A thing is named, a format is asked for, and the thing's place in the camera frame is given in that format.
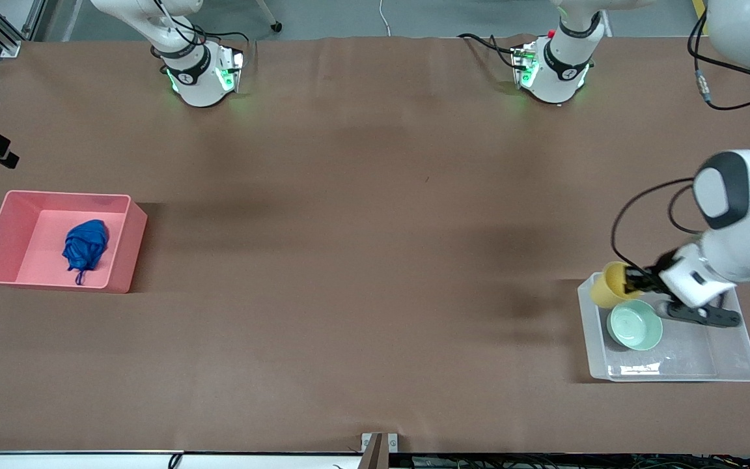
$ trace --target table surface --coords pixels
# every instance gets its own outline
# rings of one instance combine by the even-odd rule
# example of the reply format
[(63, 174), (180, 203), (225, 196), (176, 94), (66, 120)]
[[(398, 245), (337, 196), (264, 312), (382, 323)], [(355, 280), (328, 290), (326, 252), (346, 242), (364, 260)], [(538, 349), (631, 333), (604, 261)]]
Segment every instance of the table surface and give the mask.
[[(684, 39), (608, 39), (570, 103), (462, 40), (262, 42), (192, 109), (148, 44), (25, 44), (0, 66), (12, 189), (128, 193), (129, 294), (0, 286), (0, 450), (750, 453), (750, 384), (589, 377), (575, 288), (634, 193), (750, 147)], [(750, 79), (709, 68), (721, 104)], [(684, 237), (669, 193), (619, 244)], [(698, 223), (690, 203), (684, 223)], [(750, 332), (750, 284), (739, 289)]]

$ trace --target pink bin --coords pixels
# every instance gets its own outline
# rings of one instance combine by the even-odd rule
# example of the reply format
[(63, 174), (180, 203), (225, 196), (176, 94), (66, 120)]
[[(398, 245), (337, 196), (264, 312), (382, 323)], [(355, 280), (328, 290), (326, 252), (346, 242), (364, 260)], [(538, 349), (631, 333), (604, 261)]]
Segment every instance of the pink bin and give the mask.
[[(74, 283), (63, 257), (69, 229), (102, 220), (108, 246), (95, 270)], [(126, 293), (146, 214), (128, 195), (12, 190), (0, 208), (0, 285), (37, 290)]]

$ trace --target white cable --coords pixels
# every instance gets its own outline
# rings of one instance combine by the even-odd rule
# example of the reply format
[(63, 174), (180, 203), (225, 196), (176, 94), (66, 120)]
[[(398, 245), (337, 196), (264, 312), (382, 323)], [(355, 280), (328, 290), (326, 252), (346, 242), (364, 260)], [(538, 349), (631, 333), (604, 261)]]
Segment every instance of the white cable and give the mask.
[(393, 32), (389, 30), (389, 23), (387, 23), (387, 18), (383, 15), (383, 0), (381, 0), (381, 3), (378, 3), (378, 12), (381, 13), (381, 19), (383, 19), (383, 24), (387, 28), (387, 36), (392, 38)]

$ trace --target blue cloth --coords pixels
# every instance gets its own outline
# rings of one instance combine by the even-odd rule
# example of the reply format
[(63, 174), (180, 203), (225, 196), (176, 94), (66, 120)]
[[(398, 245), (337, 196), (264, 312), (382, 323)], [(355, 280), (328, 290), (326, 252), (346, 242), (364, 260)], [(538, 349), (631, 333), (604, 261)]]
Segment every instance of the blue cloth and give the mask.
[(94, 270), (98, 266), (100, 256), (106, 250), (107, 241), (106, 226), (102, 220), (89, 220), (68, 232), (62, 255), (68, 259), (68, 270), (80, 271), (74, 280), (77, 285), (83, 284), (83, 274), (86, 270)]

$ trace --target mint green bowl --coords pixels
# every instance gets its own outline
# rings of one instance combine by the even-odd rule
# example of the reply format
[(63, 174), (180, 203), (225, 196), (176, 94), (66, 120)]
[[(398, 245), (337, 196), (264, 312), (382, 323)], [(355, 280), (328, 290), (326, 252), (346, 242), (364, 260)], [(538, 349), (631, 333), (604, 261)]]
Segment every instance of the mint green bowl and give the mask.
[(652, 306), (642, 300), (629, 300), (609, 313), (607, 332), (627, 348), (650, 350), (661, 341), (663, 326)]

